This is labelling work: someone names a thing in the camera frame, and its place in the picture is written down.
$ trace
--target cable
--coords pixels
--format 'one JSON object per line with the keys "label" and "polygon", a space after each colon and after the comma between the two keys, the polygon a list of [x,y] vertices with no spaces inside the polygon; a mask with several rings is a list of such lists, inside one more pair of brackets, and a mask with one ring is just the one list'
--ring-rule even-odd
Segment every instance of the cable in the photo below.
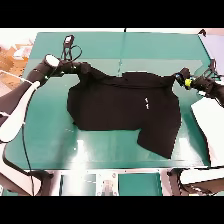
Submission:
{"label": "cable", "polygon": [[29,158],[28,158],[27,150],[26,150],[24,131],[25,131],[25,125],[23,124],[23,125],[22,125],[22,141],[23,141],[23,148],[24,148],[24,153],[25,153],[26,160],[27,160],[27,163],[28,163],[28,166],[29,166],[29,170],[30,170],[30,178],[31,178],[31,183],[32,183],[32,194],[33,194],[33,196],[34,196],[33,175],[31,174],[32,169],[31,169],[31,166],[30,166],[30,161],[29,161]]}

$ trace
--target green table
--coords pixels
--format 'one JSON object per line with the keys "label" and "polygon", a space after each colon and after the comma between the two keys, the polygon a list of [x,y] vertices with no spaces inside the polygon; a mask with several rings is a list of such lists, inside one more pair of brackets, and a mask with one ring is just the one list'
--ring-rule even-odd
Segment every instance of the green table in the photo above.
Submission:
{"label": "green table", "polygon": [[[209,57],[197,35],[159,33],[38,33],[24,77],[46,54],[61,56],[66,35],[75,36],[88,61],[110,75],[133,69],[171,75],[184,66],[200,73]],[[78,83],[77,75],[51,78],[31,101],[25,139],[33,169],[74,169],[77,164],[90,168],[151,168],[209,165],[205,142],[190,105],[200,99],[196,91],[187,92],[176,83],[182,126],[171,160],[137,145],[139,131],[80,131],[66,110],[67,93]],[[10,142],[6,158],[23,169],[28,165],[21,132]]]}

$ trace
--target black shirt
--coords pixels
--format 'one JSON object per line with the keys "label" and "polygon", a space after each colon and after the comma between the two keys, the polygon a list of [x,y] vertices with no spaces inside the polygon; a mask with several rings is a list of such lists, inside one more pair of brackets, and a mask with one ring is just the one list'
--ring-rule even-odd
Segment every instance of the black shirt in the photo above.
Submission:
{"label": "black shirt", "polygon": [[137,130],[138,144],[171,158],[181,125],[174,76],[126,72],[109,76],[83,63],[80,83],[70,88],[67,110],[81,130]]}

